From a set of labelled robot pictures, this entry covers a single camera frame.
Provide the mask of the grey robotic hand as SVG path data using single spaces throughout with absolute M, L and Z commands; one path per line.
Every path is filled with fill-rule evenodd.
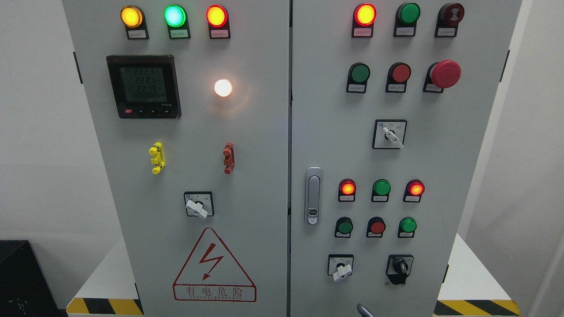
M 373 313 L 371 313 L 371 311 L 369 311 L 369 309 L 367 309 L 361 303 L 357 304 L 356 309 L 361 317 L 374 317 Z

